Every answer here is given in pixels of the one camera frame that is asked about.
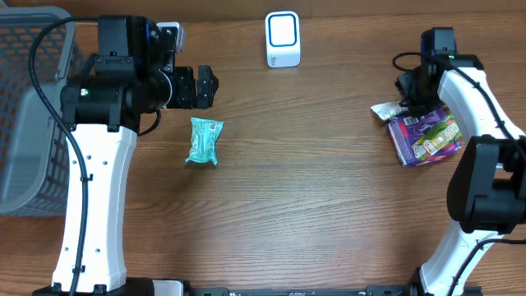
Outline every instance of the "purple and green package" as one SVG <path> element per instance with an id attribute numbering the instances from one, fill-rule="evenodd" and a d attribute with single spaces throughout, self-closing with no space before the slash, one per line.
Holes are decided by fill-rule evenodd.
<path id="1" fill-rule="evenodd" d="M 420 118 L 394 118 L 389 122 L 387 125 L 387 132 L 394 143 L 396 154 L 398 155 L 403 167 L 413 167 L 420 164 L 429 164 L 443 160 L 462 148 L 460 141 L 456 140 L 425 160 L 419 160 L 414 155 L 411 146 L 434 125 L 447 117 L 448 114 L 444 109 L 440 108 L 421 116 Z"/>

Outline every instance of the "wooden tabletop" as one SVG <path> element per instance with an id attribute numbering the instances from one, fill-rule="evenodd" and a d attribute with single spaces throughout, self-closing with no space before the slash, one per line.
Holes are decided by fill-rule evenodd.
<path id="1" fill-rule="evenodd" d="M 164 110 L 141 137 L 127 180 L 128 274 L 230 289 L 404 284 L 450 222 L 445 190 L 461 152 L 415 169 L 399 164 L 369 107 L 399 99 L 390 60 L 420 34 L 453 26 L 491 90 L 526 130 L 526 14 L 301 20 L 302 63 L 269 69 L 263 21 L 187 23 L 179 66 L 208 64 L 214 107 Z M 96 51 L 94 26 L 77 42 Z M 415 66 L 408 58 L 403 65 Z M 190 117 L 224 121 L 218 165 L 187 165 Z M 154 120 L 142 119 L 143 128 Z M 0 294 L 51 281 L 63 217 L 0 218 Z M 510 238 L 525 238 L 518 227 Z M 525 293 L 526 247 L 498 245 L 469 278 L 486 295 Z"/>

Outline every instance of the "black cable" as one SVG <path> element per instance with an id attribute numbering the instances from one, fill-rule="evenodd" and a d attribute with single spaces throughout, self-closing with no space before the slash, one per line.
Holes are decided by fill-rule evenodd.
<path id="1" fill-rule="evenodd" d="M 81 148 L 76 143 L 75 137 L 70 133 L 70 131 L 67 130 L 66 125 L 60 118 L 60 115 L 58 115 L 57 111 L 53 108 L 51 103 L 49 103 L 48 98 L 46 97 L 46 94 L 42 91 L 42 88 L 40 87 L 39 81 L 36 78 L 35 73 L 35 56 L 36 56 L 36 49 L 39 47 L 40 42 L 44 38 L 45 35 L 47 35 L 49 32 L 51 32 L 53 29 L 59 27 L 60 25 L 64 25 L 70 21 L 97 21 L 97 17 L 67 17 L 58 21 L 55 21 L 53 24 L 48 25 L 42 31 L 36 36 L 35 41 L 33 42 L 33 45 L 31 46 L 30 50 L 30 57 L 29 57 L 29 74 L 31 83 L 33 83 L 33 87 L 36 90 L 36 93 L 39 95 L 40 99 L 42 100 L 42 103 L 44 103 L 44 106 L 48 109 L 49 113 L 55 120 L 55 122 L 58 125 L 58 128 L 60 128 L 61 131 L 66 134 L 67 139 L 69 140 L 70 144 L 72 145 L 73 150 L 75 151 L 75 155 L 78 159 L 78 164 L 81 169 L 81 181 L 82 181 L 82 213 L 81 213 L 81 227 L 79 231 L 79 242 L 78 246 L 76 248 L 76 260 L 75 260 L 75 268 L 73 269 L 73 279 L 72 279 L 72 286 L 69 290 L 70 296 L 74 295 L 76 292 L 76 287 L 79 282 L 79 277 L 81 275 L 81 268 L 82 268 L 82 253 L 84 251 L 84 240 L 85 240 L 85 228 L 86 228 L 86 221 L 88 217 L 88 173 L 85 168 L 85 161 L 84 157 L 82 156 Z"/>
<path id="2" fill-rule="evenodd" d="M 430 56 L 430 55 L 427 55 L 425 53 L 407 52 L 407 53 L 399 53 L 399 54 L 397 54 L 393 58 L 393 66 L 395 68 L 399 69 L 402 72 L 411 72 L 412 71 L 412 70 L 400 67 L 399 65 L 396 64 L 396 60 L 397 59 L 399 59 L 401 57 L 405 57 L 405 56 L 419 56 L 419 57 L 428 58 L 429 60 L 431 60 L 431 61 L 433 61 L 435 63 L 439 63 L 442 66 L 445 66 L 448 70 L 455 70 L 455 71 L 457 71 L 459 75 L 461 75 L 465 80 L 467 80 L 469 83 L 471 83 L 473 85 L 473 87 L 476 88 L 482 94 L 482 96 L 486 100 L 487 107 L 490 109 L 491 114 L 493 115 L 493 117 L 495 118 L 495 120 L 497 122 L 498 127 L 502 130 L 502 133 L 508 139 L 510 139 L 513 142 L 514 148 L 519 153 L 520 158 L 522 159 L 522 161 L 524 161 L 526 163 L 526 154 L 524 153 L 523 149 L 520 147 L 519 143 L 513 138 L 511 133 L 505 127 L 505 122 L 502 121 L 501 116 L 497 112 L 496 107 L 493 104 L 493 102 L 491 101 L 490 96 L 480 86 L 480 83 L 476 82 L 468 74 L 466 74 L 465 72 L 463 72 L 458 67 L 456 67 L 453 64 L 451 64 L 450 62 L 447 62 L 445 60 L 442 60 L 442 59 L 439 59 L 439 58 L 436 58 L 436 57 L 433 57 L 433 56 Z M 452 285 L 450 286 L 450 289 L 449 289 L 449 291 L 447 293 L 447 296 L 452 296 L 453 295 L 454 287 L 457 284 L 459 284 L 460 277 L 462 276 L 462 274 L 464 273 L 464 271 L 468 267 L 469 262 L 471 262 L 471 260 L 475 257 L 475 254 L 477 254 L 478 250 L 482 249 L 482 247 L 484 245 L 488 244 L 488 243 L 526 244 L 526 239 L 523 239 L 523 240 L 512 240 L 512 239 L 503 239 L 503 238 L 490 238 L 490 239 L 486 239 L 486 240 L 483 240 L 481 242 L 478 242 L 477 245 L 473 248 L 473 250 L 469 253 L 468 257 L 466 258 L 466 260 L 464 261 L 462 266 L 459 268 L 459 271 L 457 272 L 457 274 L 454 276 Z"/>
<path id="3" fill-rule="evenodd" d="M 147 130 L 141 132 L 139 136 L 144 136 L 149 134 L 150 132 L 154 131 L 160 124 L 161 124 L 161 110 L 157 109 L 155 110 L 155 113 L 157 114 L 157 118 L 155 119 L 154 124 L 151 125 L 151 127 L 148 127 Z"/>

